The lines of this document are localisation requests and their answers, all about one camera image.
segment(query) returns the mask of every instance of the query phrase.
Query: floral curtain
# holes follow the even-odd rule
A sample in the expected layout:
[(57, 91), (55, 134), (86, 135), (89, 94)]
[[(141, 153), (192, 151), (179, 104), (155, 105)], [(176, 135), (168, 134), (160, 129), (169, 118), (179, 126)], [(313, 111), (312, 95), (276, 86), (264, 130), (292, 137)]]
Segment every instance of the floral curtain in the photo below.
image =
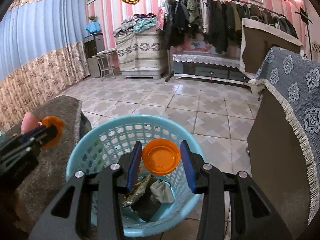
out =
[(85, 24), (85, 0), (14, 0), (0, 23), (0, 131), (89, 75)]

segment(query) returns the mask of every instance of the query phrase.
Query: metal bolt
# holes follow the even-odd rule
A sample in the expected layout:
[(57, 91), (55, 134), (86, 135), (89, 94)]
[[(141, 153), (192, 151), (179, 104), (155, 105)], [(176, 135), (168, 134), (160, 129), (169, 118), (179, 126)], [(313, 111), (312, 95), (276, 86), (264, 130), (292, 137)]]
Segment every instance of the metal bolt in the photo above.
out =
[(83, 177), (83, 175), (84, 175), (84, 172), (83, 172), (83, 171), (77, 171), (77, 172), (75, 173), (75, 176), (76, 176), (77, 178), (81, 178), (81, 177)]
[(111, 164), (110, 168), (115, 171), (120, 168), (120, 164), (118, 163)]
[(202, 168), (204, 168), (204, 170), (211, 170), (212, 169), (212, 165), (209, 163), (205, 163), (202, 165)]
[(239, 177), (244, 179), (244, 178), (248, 177), (248, 173), (246, 173), (245, 171), (241, 171), (241, 172), (239, 172)]

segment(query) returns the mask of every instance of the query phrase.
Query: orange bowl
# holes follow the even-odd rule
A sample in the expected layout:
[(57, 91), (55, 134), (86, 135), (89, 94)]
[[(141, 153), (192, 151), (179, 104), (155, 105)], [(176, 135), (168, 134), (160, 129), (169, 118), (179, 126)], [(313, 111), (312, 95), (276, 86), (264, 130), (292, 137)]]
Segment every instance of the orange bowl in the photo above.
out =
[(167, 139), (154, 139), (142, 150), (145, 167), (155, 175), (167, 175), (174, 171), (180, 158), (179, 148)]

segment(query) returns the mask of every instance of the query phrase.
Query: light blue plastic basket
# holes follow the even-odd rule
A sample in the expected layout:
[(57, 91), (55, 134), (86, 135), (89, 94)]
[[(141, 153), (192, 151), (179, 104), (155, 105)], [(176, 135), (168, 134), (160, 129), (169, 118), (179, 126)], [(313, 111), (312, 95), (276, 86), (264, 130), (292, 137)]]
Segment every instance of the light blue plastic basket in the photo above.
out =
[[(131, 152), (136, 141), (145, 146), (156, 138), (169, 139), (179, 148), (182, 140), (186, 140), (190, 150), (204, 158), (199, 144), (181, 125), (155, 115), (129, 115), (105, 122), (80, 140), (70, 155), (66, 179), (78, 170), (86, 174), (99, 172), (116, 163), (122, 154)], [(140, 168), (139, 177), (149, 173), (142, 160)], [(167, 231), (183, 221), (196, 206), (201, 196), (194, 195), (189, 189), (181, 161), (173, 172), (160, 178), (170, 183), (175, 202), (162, 204), (154, 221), (148, 223), (139, 219), (130, 207), (121, 209), (125, 236), (151, 236)], [(91, 222), (97, 225), (97, 194), (93, 196)]]

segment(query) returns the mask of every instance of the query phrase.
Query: brown panel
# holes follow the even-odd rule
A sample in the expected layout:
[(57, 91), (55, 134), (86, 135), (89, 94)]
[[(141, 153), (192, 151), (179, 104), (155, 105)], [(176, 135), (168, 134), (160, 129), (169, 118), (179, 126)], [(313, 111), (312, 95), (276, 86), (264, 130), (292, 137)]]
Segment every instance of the brown panel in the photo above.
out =
[(282, 106), (269, 91), (264, 92), (247, 141), (252, 178), (296, 239), (308, 224), (307, 165)]
[(244, 26), (246, 47), (242, 59), (245, 64), (245, 71), (256, 73), (261, 66), (265, 56), (272, 46), (278, 46), (300, 53), (300, 46), (286, 41), (278, 36), (260, 29), (248, 28)]

